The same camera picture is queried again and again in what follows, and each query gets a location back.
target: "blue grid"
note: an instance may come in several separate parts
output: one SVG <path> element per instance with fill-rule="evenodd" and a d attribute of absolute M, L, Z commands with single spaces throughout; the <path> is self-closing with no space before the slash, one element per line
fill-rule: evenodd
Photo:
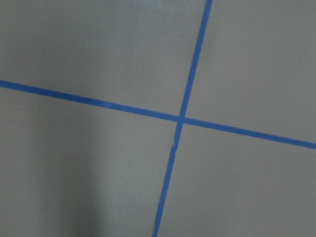
<path fill-rule="evenodd" d="M 73 101 L 73 102 L 77 102 L 77 103 L 81 103 L 81 104 L 88 104 L 88 105 L 92 105 L 92 106 L 113 109 L 113 110 L 123 111 L 123 112 L 127 112 L 127 113 L 138 114 L 138 115 L 142 115 L 142 116 L 148 116 L 148 117 L 152 117 L 152 118 L 158 118 L 158 119 L 164 119 L 164 120 L 177 122 L 175 135 L 174 135 L 174 144 L 173 144 L 171 151 L 170 151 L 168 165 L 167 165 L 167 169 L 166 169 L 166 173 L 165 173 L 165 177 L 164 177 L 164 182 L 163 182 L 163 187 L 162 187 L 160 200 L 159 200 L 159 204 L 158 204 L 158 209 L 157 209 L 157 213 L 156 213 L 155 227 L 154 227 L 154 232 L 152 235 L 153 237 L 156 237 L 158 235 L 158 232 L 159 232 L 159 227 L 160 227 L 160 222 L 161 222 L 161 218 L 162 218 L 164 203 L 165 203 L 166 196 L 167 196 L 168 186 L 169 186 L 169 182 L 170 182 L 170 178 L 171 178 L 171 174 L 172 174 L 172 169 L 173 169 L 173 165 L 174 165 L 174 161 L 175 161 L 175 157 L 176 157 L 176 151 L 177 151 L 180 137 L 181 137 L 181 131 L 183 128 L 183 124 L 190 124 L 190 125 L 194 125 L 194 126 L 220 130 L 223 132 L 235 133 L 235 134 L 249 136 L 249 137 L 253 137 L 253 138 L 259 138 L 259 139 L 280 142 L 280 143 L 285 143 L 285 144 L 289 144 L 289 145 L 300 146 L 300 147 L 305 147 L 305 148 L 316 150 L 316 143 L 302 141 L 302 140 L 296 140 L 296 139 L 292 139 L 292 138 L 281 137 L 281 136 L 277 136 L 277 135 L 247 130 L 247 129 L 233 127 L 233 126 L 227 126 L 227 125 L 218 124 L 218 123 L 212 123 L 212 122 L 208 122 L 208 121 L 202 121 L 202 120 L 193 119 L 193 118 L 187 118 L 185 116 L 187 108 L 188 108 L 188 103 L 189 103 L 189 99 L 190 99 L 191 90 L 193 87 L 193 82 L 194 82 L 196 70 L 198 67 L 199 55 L 200 55 L 200 52 L 202 49 L 202 43 L 203 43 L 205 31 L 206 31 L 207 21 L 208 21 L 209 14 L 211 11 L 212 2 L 213 2 L 212 0 L 206 0 L 206 3 L 205 3 L 205 8 L 204 8 L 203 17 L 202 17 L 202 21 L 201 21 L 201 25 L 200 25 L 200 30 L 199 30 L 199 34 L 198 34 L 198 38 L 197 38 L 197 42 L 196 42 L 195 51 L 193 54 L 191 68 L 190 68 L 190 72 L 189 72 L 189 76 L 188 76 L 188 81 L 187 81 L 187 85 L 186 85 L 186 89 L 185 89 L 185 93 L 184 93 L 184 97 L 183 97 L 183 101 L 182 101 L 182 105 L 181 105 L 180 114 L 178 116 L 166 114 L 166 113 L 162 113 L 162 112 L 157 112 L 157 111 L 152 111 L 152 110 L 147 110 L 147 109 L 142 109 L 142 108 L 133 107 L 133 106 L 112 103 L 112 102 L 103 101 L 103 100 L 96 100 L 96 99 L 87 98 L 87 97 L 78 96 L 78 95 L 72 95 L 72 94 L 68 94 L 68 93 L 62 93 L 62 92 L 38 88 L 38 87 L 34 87 L 34 86 L 28 86 L 28 85 L 9 82 L 9 81 L 5 81 L 5 80 L 0 80 L 0 87 L 2 87 L 2 88 L 23 91 L 23 92 L 32 93 L 32 94 Z"/>

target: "gray floor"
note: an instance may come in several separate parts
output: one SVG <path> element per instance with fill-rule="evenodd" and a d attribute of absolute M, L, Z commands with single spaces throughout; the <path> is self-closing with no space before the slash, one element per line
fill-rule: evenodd
<path fill-rule="evenodd" d="M 1 1 L 0 80 L 178 115 L 203 0 Z M 215 0 L 187 117 L 316 142 L 316 2 Z M 150 237 L 176 122 L 0 88 L 0 236 Z M 316 152 L 185 124 L 160 237 L 316 235 Z"/>

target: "vertical blue line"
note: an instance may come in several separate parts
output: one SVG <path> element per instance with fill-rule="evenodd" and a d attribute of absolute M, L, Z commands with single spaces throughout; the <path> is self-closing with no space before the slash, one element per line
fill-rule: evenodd
<path fill-rule="evenodd" d="M 202 21 L 201 21 L 201 25 L 200 25 L 200 29 L 199 29 L 199 33 L 198 33 L 198 37 L 197 37 L 197 42 L 196 42 L 196 46 L 195 46 L 195 50 L 194 50 L 194 54 L 193 54 L 193 58 L 192 58 L 192 62 L 191 62 L 188 81 L 187 81 L 186 89 L 185 89 L 183 100 L 182 100 L 179 120 L 177 122 L 177 127 L 176 127 L 175 134 L 174 134 L 174 143 L 173 143 L 173 146 L 172 146 L 171 151 L 170 151 L 168 165 L 167 165 L 166 173 L 164 176 L 162 191 L 160 194 L 158 209 L 157 209 L 156 218 L 155 218 L 155 227 L 154 227 L 154 232 L 152 235 L 153 237 L 158 236 L 161 218 L 162 218 L 162 213 L 163 213 L 163 208 L 164 208 L 164 204 L 165 204 L 166 197 L 167 197 L 169 183 L 170 183 L 170 179 L 171 179 L 171 175 L 172 175 L 172 169 L 173 169 L 173 165 L 174 165 L 174 161 L 175 161 L 175 157 L 176 157 L 176 152 L 177 152 L 179 141 L 180 141 L 180 136 L 181 136 L 181 131 L 182 131 L 185 115 L 186 115 L 187 108 L 188 108 L 190 94 L 191 94 L 192 86 L 193 86 L 193 81 L 194 81 L 194 77 L 195 77 L 197 67 L 198 67 L 198 59 L 199 59 L 201 49 L 202 49 L 203 39 L 205 36 L 207 21 L 208 21 L 209 14 L 211 11 L 212 2 L 213 2 L 212 0 L 206 0 L 206 3 L 205 3 L 203 17 L 202 17 Z"/>

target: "floor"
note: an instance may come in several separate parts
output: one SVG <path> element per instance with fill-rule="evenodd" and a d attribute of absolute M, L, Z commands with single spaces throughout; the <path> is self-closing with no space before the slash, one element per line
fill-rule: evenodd
<path fill-rule="evenodd" d="M 0 236 L 315 236 L 315 12 L 2 1 Z"/>

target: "gray tile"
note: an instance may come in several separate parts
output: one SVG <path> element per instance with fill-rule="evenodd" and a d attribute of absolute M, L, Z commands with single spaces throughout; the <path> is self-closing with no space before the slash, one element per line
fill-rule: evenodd
<path fill-rule="evenodd" d="M 186 125 L 159 236 L 315 236 L 315 180 L 315 150 Z"/>
<path fill-rule="evenodd" d="M 0 88 L 0 236 L 150 236 L 175 123 Z"/>
<path fill-rule="evenodd" d="M 214 1 L 187 116 L 316 142 L 316 1 Z"/>
<path fill-rule="evenodd" d="M 0 76 L 177 114 L 204 0 L 1 3 Z"/>

